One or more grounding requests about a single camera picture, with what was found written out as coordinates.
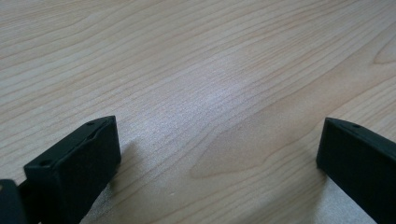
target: wood grain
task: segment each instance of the wood grain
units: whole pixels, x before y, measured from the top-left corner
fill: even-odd
[[[116,115],[82,223],[372,223],[316,168],[325,117],[396,140],[396,3],[0,1],[0,176]]]

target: wooden table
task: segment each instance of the wooden table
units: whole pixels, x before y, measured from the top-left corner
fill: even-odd
[[[325,117],[396,140],[395,12],[0,1],[0,176],[116,115],[122,163],[82,223],[372,223],[315,157]]]

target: round hole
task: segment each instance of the round hole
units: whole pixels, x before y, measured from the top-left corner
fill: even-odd
[[[41,161],[41,162],[40,162],[40,166],[49,166],[50,163],[51,163],[50,160]]]

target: black object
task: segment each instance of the black object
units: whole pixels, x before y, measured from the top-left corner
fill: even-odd
[[[7,198],[0,202],[0,221],[77,224],[115,175],[119,164],[116,118],[87,122],[27,163],[23,167],[27,179],[19,190],[11,180],[0,182],[3,186],[0,199]],[[4,219],[10,216],[21,217],[21,221]]]
[[[317,164],[376,222],[396,223],[395,143],[360,125],[327,118]]]

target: wood grain pattern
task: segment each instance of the wood grain pattern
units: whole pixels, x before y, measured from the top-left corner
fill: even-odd
[[[0,1],[0,176],[115,114],[82,223],[371,223],[315,164],[322,122],[396,140],[396,3]]]

